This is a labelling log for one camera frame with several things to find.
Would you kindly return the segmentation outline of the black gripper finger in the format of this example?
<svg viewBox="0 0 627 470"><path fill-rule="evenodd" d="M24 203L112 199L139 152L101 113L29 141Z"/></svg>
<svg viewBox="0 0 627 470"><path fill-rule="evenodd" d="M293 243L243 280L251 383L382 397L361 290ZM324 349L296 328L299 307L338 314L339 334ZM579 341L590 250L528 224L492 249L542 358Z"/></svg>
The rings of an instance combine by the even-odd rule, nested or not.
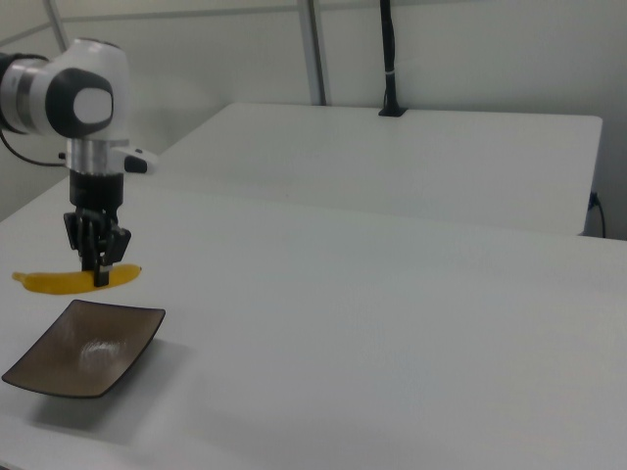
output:
<svg viewBox="0 0 627 470"><path fill-rule="evenodd" d="M111 219L96 240L96 261L94 266L94 286L105 287L109 284L113 265L122 261L131 239L131 232L120 227Z"/></svg>
<svg viewBox="0 0 627 470"><path fill-rule="evenodd" d="M97 271L101 265L101 240L106 217L101 211L77 208L64 214L69 243L77 251L83 271Z"/></svg>

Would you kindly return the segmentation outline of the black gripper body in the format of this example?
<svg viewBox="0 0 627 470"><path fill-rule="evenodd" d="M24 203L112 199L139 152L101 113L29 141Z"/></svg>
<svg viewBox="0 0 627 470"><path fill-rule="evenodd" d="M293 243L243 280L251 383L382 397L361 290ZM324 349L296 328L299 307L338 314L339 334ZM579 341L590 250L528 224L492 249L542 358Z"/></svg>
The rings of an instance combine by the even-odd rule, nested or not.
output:
<svg viewBox="0 0 627 470"><path fill-rule="evenodd" d="M77 209L103 213L118 221L118 209L123 204L123 175L87 174L71 170L70 202Z"/></svg>

